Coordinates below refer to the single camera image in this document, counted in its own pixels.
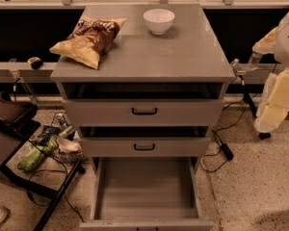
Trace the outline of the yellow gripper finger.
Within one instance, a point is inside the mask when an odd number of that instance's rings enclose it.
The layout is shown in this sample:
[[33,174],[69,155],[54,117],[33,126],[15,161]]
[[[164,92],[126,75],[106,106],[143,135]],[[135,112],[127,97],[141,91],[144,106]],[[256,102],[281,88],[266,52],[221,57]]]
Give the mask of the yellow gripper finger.
[[275,52],[276,31],[277,28],[272,29],[252,47],[252,51],[262,55],[273,54]]
[[254,127],[260,133],[271,133],[288,113],[289,67],[279,74],[269,74],[256,112]]

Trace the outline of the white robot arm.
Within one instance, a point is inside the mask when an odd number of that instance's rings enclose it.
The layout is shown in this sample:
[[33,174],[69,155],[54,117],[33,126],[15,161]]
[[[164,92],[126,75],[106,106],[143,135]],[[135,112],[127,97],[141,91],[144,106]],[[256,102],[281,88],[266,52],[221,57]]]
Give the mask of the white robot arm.
[[258,132],[271,133],[289,113],[289,12],[252,47],[252,51],[261,55],[273,54],[284,66],[282,72],[271,73],[267,78],[254,122]]

